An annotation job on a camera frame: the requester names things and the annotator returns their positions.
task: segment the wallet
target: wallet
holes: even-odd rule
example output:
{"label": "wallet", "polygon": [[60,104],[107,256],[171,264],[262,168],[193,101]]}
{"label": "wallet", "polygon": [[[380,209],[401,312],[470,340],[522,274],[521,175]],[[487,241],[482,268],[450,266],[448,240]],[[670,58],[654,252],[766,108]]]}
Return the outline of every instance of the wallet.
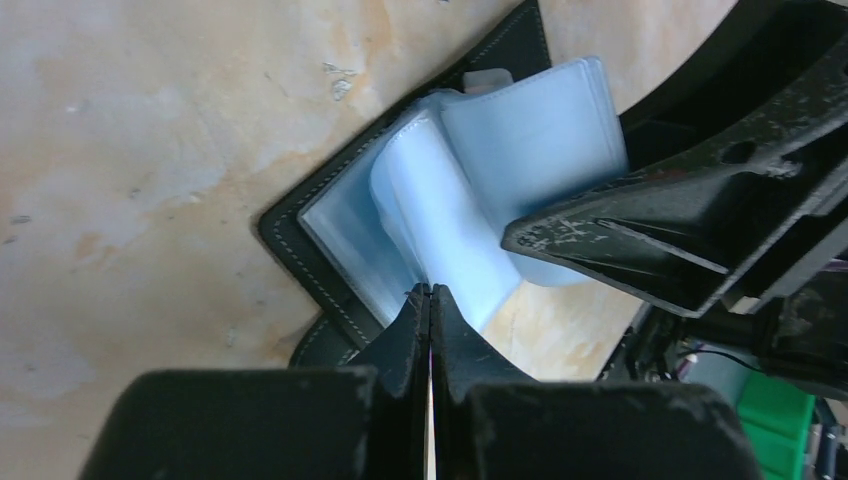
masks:
{"label": "wallet", "polygon": [[[363,190],[361,185],[359,188],[351,190],[354,197],[359,195],[361,198],[343,195],[346,178],[366,178],[368,181],[372,181],[371,175],[362,175],[362,172],[357,174],[357,169],[363,170],[364,168],[362,162],[365,156],[363,154],[367,153],[369,147],[372,147],[375,142],[379,142],[382,137],[390,133],[390,130],[403,115],[414,114],[410,108],[433,91],[439,89],[461,91],[463,75],[468,72],[503,69],[508,71],[513,80],[519,84],[521,80],[543,72],[550,67],[551,62],[538,3],[535,0],[526,0],[511,11],[461,59],[389,108],[364,131],[356,135],[347,145],[329,158],[317,171],[261,215],[257,224],[261,241],[323,310],[322,315],[307,331],[303,340],[295,349],[290,360],[290,366],[346,363],[379,335],[387,325],[387,321],[394,318],[399,308],[392,311],[392,305],[403,303],[405,289],[411,288],[412,285],[420,281],[420,278],[416,278],[418,274],[416,274],[414,268],[407,269],[411,272],[409,278],[375,278],[375,282],[390,283],[386,285],[375,283],[370,291],[377,292],[375,295],[378,298],[377,300],[372,298],[366,303],[362,299],[361,292],[357,292],[354,283],[351,282],[349,273],[351,267],[340,268],[340,265],[334,260],[332,252],[328,251],[328,245],[320,241],[320,233],[322,232],[318,232],[318,230],[335,228],[346,232],[352,238],[356,238],[356,228],[362,229],[360,232],[362,235],[373,235],[376,229],[365,229],[365,226],[368,225],[367,221],[360,222],[358,227],[354,224],[347,226],[337,224],[339,219],[332,218],[323,219],[322,222],[321,218],[310,216],[310,208],[318,202],[328,201],[331,198],[328,196],[329,192],[334,192],[334,188],[339,189],[337,192],[342,193],[342,195],[338,195],[339,201],[350,202],[351,205],[364,202],[373,203],[374,196],[379,195],[379,193],[374,192],[372,188]],[[455,117],[461,117],[462,111],[459,109],[457,111]],[[626,160],[624,160],[623,165],[622,168],[626,169]],[[387,215],[386,211],[375,209],[373,212],[369,211],[366,215],[376,215],[376,221],[383,227],[387,225],[390,227],[391,225],[391,216]],[[389,237],[390,233],[391,228],[384,228],[379,231],[379,234],[384,235],[386,239],[394,240],[393,244],[398,244],[397,238],[391,239]],[[497,232],[496,243],[499,243],[501,233]],[[395,234],[402,236],[403,232],[396,231]],[[501,252],[507,258],[511,255],[502,250]],[[361,259],[361,271],[373,270],[374,262],[410,264],[409,258],[404,258],[403,252],[388,254],[381,251],[376,253],[373,259]],[[515,276],[514,278],[506,278],[504,281],[515,283],[515,287],[517,287],[519,280],[520,277]],[[385,299],[380,300],[380,292],[384,292]],[[494,302],[495,305],[489,305],[488,310],[499,306],[497,299]]]}

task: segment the marble surface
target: marble surface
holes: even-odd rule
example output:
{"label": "marble surface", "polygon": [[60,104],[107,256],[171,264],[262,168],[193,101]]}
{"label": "marble surface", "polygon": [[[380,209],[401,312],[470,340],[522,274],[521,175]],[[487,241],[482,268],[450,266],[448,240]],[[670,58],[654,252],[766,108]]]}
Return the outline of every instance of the marble surface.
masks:
{"label": "marble surface", "polygon": [[[318,312],[255,216],[515,3],[0,1],[0,478],[73,476],[144,371],[285,366]],[[619,110],[732,3],[542,1]],[[485,334],[588,379],[637,303],[525,285]]]}

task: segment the green plastic container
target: green plastic container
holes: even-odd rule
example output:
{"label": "green plastic container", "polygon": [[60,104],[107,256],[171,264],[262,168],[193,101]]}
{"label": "green plastic container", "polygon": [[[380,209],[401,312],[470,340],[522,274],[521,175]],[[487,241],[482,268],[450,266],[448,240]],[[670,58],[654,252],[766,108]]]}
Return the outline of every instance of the green plastic container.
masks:
{"label": "green plastic container", "polygon": [[768,480],[801,478],[815,397],[753,373],[736,412]]}

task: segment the wire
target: wire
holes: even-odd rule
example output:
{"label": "wire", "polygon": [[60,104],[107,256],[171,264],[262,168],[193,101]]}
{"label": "wire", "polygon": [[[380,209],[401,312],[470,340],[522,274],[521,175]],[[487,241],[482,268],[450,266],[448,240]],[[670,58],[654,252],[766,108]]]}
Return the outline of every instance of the wire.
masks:
{"label": "wire", "polygon": [[731,355],[731,354],[729,354],[729,353],[719,352],[719,351],[717,351],[717,350],[684,350],[684,351],[680,352],[679,356],[680,356],[680,358],[683,358],[683,357],[685,357],[685,356],[687,356],[687,355],[692,355],[693,353],[694,353],[695,355],[698,355],[699,353],[711,353],[711,354],[713,354],[713,355],[718,355],[718,356],[720,356],[720,357],[724,357],[724,358],[726,358],[726,359],[728,359],[728,360],[731,360],[731,361],[733,361],[733,362],[736,362],[736,363],[738,363],[739,365],[742,365],[743,367],[747,368],[748,370],[753,370],[753,371],[755,371],[755,372],[763,373],[763,371],[762,371],[761,369],[759,369],[759,368],[757,368],[757,367],[755,367],[755,366],[753,366],[753,365],[751,365],[751,364],[749,364],[749,363],[747,363],[747,362],[743,362],[743,361],[742,361],[742,360],[740,360],[739,358],[737,358],[737,357],[735,357],[735,356],[733,356],[733,355]]}

